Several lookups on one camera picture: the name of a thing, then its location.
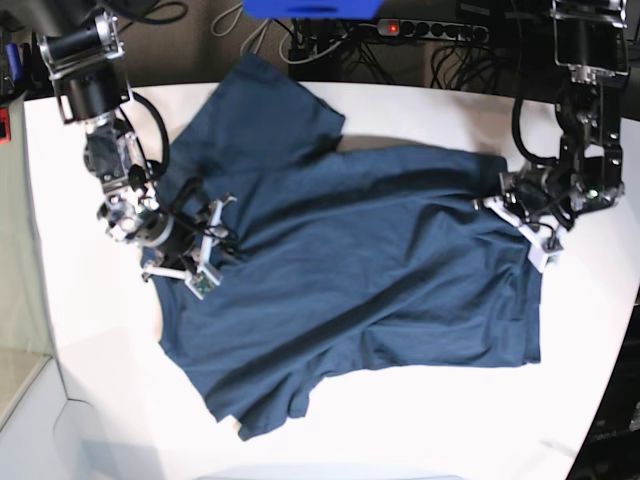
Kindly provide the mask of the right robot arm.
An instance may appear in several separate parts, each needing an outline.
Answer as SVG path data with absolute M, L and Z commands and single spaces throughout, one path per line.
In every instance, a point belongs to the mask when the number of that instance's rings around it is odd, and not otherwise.
M 215 199 L 190 217 L 182 208 L 200 179 L 187 180 L 171 203 L 158 195 L 156 184 L 170 165 L 168 132 L 155 106 L 133 92 L 116 69 L 124 55 L 119 19 L 153 26 L 167 19 L 122 1 L 34 1 L 29 11 L 62 120 L 85 130 L 84 163 L 102 188 L 97 218 L 107 235 L 154 251 L 145 268 L 149 275 L 195 274 L 209 264 L 214 248 L 234 254 L 234 235 L 221 220 L 232 196 Z M 129 100 L 144 106 L 156 122 L 158 161 L 147 158 L 121 108 Z

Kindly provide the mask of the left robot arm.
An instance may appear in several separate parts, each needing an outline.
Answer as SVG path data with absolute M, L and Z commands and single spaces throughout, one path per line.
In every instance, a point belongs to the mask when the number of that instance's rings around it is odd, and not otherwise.
M 553 217 L 571 230 L 587 213 L 616 205 L 624 193 L 620 141 L 623 83 L 629 74 L 623 1 L 554 1 L 554 61 L 567 69 L 555 99 L 559 153 L 529 151 L 521 135 L 524 99 L 512 109 L 514 143 L 526 164 L 501 178 L 506 209 L 524 225 Z

